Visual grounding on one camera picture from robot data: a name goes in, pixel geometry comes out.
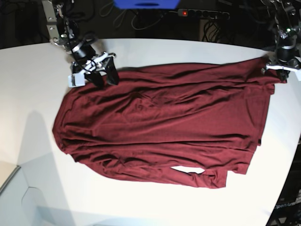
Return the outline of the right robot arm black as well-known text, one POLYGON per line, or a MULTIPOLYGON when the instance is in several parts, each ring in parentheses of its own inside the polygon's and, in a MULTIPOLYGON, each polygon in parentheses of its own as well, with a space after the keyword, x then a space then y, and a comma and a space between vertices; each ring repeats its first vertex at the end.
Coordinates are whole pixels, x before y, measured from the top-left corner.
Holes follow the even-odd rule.
POLYGON ((98 41, 94 32, 83 35, 79 22, 88 22, 82 12, 72 12, 72 0, 44 0, 43 10, 47 20, 49 41, 62 47, 72 58, 68 76, 69 88, 85 86, 87 82, 102 88, 105 83, 119 84, 119 75, 114 64, 115 53, 103 51, 97 54, 93 44, 98 41))

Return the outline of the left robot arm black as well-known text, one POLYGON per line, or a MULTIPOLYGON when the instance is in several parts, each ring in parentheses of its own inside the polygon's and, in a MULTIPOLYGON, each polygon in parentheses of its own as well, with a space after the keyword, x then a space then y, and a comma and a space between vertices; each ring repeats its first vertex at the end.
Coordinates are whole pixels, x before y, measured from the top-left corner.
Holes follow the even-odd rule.
POLYGON ((263 72, 274 70, 281 81, 290 73, 301 76, 301 16, 290 0, 263 0, 271 22, 269 29, 274 34, 274 44, 265 47, 269 59, 263 72))

